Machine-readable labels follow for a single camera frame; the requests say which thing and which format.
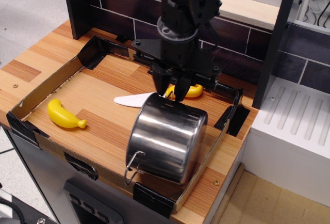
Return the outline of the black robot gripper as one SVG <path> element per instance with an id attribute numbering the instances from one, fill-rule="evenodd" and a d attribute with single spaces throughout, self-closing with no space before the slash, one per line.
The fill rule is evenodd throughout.
<path id="1" fill-rule="evenodd" d="M 213 87 L 221 74 L 220 67 L 199 47 L 199 29 L 185 34 L 172 30 L 161 18 L 157 21 L 160 39 L 136 39 L 136 59 L 151 66 L 153 81 L 159 95 L 164 95 L 171 79 L 176 79 L 175 101 L 181 102 L 191 86 Z"/>

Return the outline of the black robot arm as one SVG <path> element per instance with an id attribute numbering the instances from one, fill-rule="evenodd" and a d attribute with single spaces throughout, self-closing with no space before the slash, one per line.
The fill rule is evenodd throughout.
<path id="1" fill-rule="evenodd" d="M 172 79 L 181 102 L 195 84 L 214 88 L 221 69 L 208 57 L 219 44 L 210 20 L 219 14 L 220 0 L 161 0 L 157 21 L 160 39 L 136 39 L 136 59 L 148 61 L 156 91 L 163 95 Z"/>

